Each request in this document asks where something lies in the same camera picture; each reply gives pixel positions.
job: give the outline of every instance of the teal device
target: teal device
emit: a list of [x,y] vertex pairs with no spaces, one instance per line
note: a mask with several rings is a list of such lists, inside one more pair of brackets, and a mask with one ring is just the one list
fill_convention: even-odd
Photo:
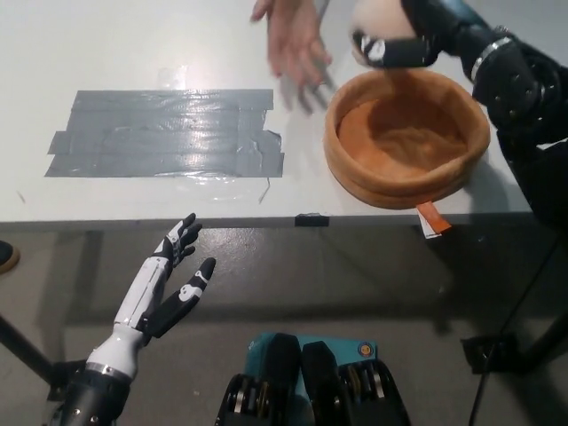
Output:
[[[250,343],[244,368],[245,375],[254,377],[261,375],[266,349],[275,335],[275,333],[262,333]],[[338,366],[368,361],[377,357],[377,344],[373,341],[345,340],[316,335],[297,335],[296,337],[301,348],[308,343],[325,343],[334,353]],[[288,415],[290,424],[293,426],[312,426],[314,424],[312,405],[304,387],[301,370],[298,371],[296,393],[292,404],[290,404]]]

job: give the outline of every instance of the metal stand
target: metal stand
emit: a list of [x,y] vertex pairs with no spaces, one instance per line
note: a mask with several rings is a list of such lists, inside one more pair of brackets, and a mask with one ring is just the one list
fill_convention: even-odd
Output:
[[526,375],[551,360],[552,354],[568,337],[568,312],[558,317],[548,330],[528,349],[518,349],[517,336],[473,337],[461,342],[466,360],[474,375],[485,371],[485,363],[495,345],[492,360],[487,366],[491,373],[515,373]]
[[0,315],[0,343],[14,354],[30,370],[49,384],[48,411],[43,425],[51,421],[54,410],[65,399],[67,386],[72,377],[85,368],[85,360],[50,362],[24,335]]

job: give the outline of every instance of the robotic arm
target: robotic arm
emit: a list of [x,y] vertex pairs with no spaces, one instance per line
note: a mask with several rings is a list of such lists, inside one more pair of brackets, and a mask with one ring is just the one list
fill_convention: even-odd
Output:
[[113,333],[89,356],[70,383],[65,403],[52,425],[107,426],[122,413],[138,371],[138,353],[152,337],[160,338],[192,310],[215,268],[207,259],[180,290],[161,304],[165,283],[191,255],[200,224],[195,215],[180,221],[144,262],[114,318]]
[[568,230],[568,69],[489,25],[462,0],[400,0],[414,38],[385,40],[356,28],[370,67],[428,67],[442,51],[461,60],[535,216]]

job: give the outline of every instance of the tripod leg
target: tripod leg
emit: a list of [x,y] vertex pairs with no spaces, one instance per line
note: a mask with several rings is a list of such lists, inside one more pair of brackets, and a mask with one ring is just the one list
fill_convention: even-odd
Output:
[[51,386],[54,379],[53,364],[2,315],[0,343]]

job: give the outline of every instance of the white table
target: white table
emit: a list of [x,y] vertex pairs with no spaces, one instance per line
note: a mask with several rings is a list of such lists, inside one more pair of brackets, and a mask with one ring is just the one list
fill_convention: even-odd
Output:
[[[292,225],[300,214],[330,217],[331,225],[417,224],[414,210],[376,209],[334,180],[322,149],[325,111],[289,112],[265,60],[265,27],[251,26],[254,0],[0,0],[0,226],[5,229],[108,229],[170,223],[195,211],[207,225]],[[568,62],[565,0],[476,0],[487,19]],[[329,72],[341,85],[364,69],[347,37],[352,1],[331,0],[324,40],[335,58]],[[209,181],[180,178],[47,178],[47,155],[64,130],[78,90],[151,90],[163,70],[186,67],[178,88],[274,88],[265,128],[279,132],[284,176]],[[459,61],[434,69],[468,90]],[[496,138],[471,183],[437,203],[454,223],[530,209]]]

